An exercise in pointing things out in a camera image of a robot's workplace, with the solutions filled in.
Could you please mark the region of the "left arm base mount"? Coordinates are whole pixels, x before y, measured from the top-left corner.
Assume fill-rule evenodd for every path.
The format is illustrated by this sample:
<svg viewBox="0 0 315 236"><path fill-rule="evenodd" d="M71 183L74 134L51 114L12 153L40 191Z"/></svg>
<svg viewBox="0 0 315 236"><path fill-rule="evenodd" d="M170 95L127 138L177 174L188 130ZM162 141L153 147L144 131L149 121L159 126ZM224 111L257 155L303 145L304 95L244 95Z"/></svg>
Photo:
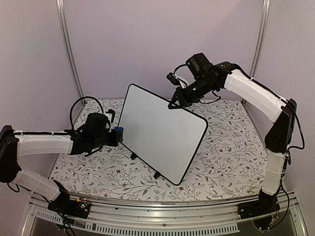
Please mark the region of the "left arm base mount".
<svg viewBox="0 0 315 236"><path fill-rule="evenodd" d="M69 196L58 196L48 204L48 209L61 215L69 215L77 218L87 219L91 209L91 202L82 197L76 200Z"/></svg>

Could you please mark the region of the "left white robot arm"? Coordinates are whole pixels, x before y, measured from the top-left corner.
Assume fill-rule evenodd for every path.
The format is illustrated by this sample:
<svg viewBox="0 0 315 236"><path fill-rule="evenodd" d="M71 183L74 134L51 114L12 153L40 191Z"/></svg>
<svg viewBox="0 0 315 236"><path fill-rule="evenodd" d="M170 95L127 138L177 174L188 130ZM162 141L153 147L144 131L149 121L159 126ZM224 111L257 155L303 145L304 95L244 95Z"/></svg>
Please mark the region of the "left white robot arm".
<svg viewBox="0 0 315 236"><path fill-rule="evenodd" d="M0 130L0 181L13 183L52 201L62 213L70 213L72 200L61 184L24 167L25 157L51 155L89 156L104 146L117 147L123 140L122 127L113 127L110 113L91 113L78 128L64 131L18 131L11 125Z"/></svg>

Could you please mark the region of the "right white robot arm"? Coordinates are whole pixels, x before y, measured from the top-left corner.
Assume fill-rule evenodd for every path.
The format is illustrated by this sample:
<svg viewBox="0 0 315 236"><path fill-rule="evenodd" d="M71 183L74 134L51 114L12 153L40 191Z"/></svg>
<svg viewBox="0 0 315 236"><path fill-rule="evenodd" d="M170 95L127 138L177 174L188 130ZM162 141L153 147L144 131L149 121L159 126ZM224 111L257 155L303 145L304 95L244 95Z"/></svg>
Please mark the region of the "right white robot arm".
<svg viewBox="0 0 315 236"><path fill-rule="evenodd" d="M203 53L190 57L185 64L195 81L189 84L175 71L167 74L167 79L176 86L168 105L169 109L179 109L200 102L208 93L226 89L259 109L272 122L272 127L264 138L267 150L267 168L261 191L273 196L281 186L286 165L291 162L289 144L297 120L297 104L250 77L235 63L227 61L212 64Z"/></svg>

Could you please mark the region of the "small black-framed whiteboard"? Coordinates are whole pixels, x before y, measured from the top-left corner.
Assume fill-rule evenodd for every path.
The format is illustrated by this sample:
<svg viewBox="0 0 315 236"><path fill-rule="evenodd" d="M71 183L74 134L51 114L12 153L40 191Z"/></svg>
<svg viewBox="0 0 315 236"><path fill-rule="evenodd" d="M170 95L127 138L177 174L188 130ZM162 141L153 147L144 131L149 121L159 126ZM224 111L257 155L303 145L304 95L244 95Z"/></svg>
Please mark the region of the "small black-framed whiteboard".
<svg viewBox="0 0 315 236"><path fill-rule="evenodd" d="M208 129L205 118L136 85L128 86L118 126L122 144L173 185L180 185Z"/></svg>

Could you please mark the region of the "blue whiteboard eraser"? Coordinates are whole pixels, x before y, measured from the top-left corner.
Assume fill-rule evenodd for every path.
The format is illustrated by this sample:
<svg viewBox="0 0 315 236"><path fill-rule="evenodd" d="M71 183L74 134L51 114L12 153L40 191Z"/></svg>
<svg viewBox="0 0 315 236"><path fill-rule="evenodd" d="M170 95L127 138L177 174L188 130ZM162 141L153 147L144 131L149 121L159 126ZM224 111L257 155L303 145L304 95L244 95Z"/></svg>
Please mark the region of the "blue whiteboard eraser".
<svg viewBox="0 0 315 236"><path fill-rule="evenodd" d="M122 127L115 127L114 131L116 132L116 140L117 140L117 142L121 143L123 141L124 129Z"/></svg>

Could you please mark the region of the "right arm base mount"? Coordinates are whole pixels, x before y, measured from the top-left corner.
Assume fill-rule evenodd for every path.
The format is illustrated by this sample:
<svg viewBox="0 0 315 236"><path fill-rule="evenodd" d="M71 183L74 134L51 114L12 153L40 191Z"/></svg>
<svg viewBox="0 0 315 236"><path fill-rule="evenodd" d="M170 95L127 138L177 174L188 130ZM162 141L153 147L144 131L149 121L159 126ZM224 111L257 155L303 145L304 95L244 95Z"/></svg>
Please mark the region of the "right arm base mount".
<svg viewBox="0 0 315 236"><path fill-rule="evenodd" d="M257 217L280 210L276 195L268 195L260 192L258 199L238 205L237 213L241 219Z"/></svg>

